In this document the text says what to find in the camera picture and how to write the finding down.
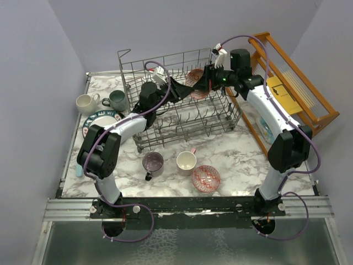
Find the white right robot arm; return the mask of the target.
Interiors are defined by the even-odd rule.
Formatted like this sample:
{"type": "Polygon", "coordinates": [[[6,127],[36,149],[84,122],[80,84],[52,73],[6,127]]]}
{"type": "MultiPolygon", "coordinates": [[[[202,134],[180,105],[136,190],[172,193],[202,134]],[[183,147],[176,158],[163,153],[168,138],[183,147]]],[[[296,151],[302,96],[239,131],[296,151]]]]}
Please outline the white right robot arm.
{"type": "Polygon", "coordinates": [[[219,47],[212,53],[216,61],[204,67],[204,73],[193,89],[209,92],[233,87],[257,110],[274,136],[267,154],[270,169],[256,190],[253,203],[254,211],[265,216],[279,202],[287,177],[308,158],[312,129],[292,120],[272,95],[267,79],[252,73],[248,50],[235,49],[227,53],[219,47]]]}

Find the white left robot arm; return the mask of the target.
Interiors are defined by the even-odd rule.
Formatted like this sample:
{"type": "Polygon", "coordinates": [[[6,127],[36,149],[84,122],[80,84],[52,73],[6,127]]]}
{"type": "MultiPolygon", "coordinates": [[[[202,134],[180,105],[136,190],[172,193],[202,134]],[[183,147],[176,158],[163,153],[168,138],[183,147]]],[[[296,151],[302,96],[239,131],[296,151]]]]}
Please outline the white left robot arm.
{"type": "Polygon", "coordinates": [[[115,218],[122,210],[119,202],[122,194],[113,174],[121,143],[149,129],[161,106],[176,103],[193,90],[172,77],[160,85],[152,81],[145,82],[141,86],[138,102],[128,116],[106,127],[92,125],[88,129],[77,155],[77,163],[82,166],[84,175],[94,181],[99,199],[104,201],[103,212],[108,217],[115,218]]]}

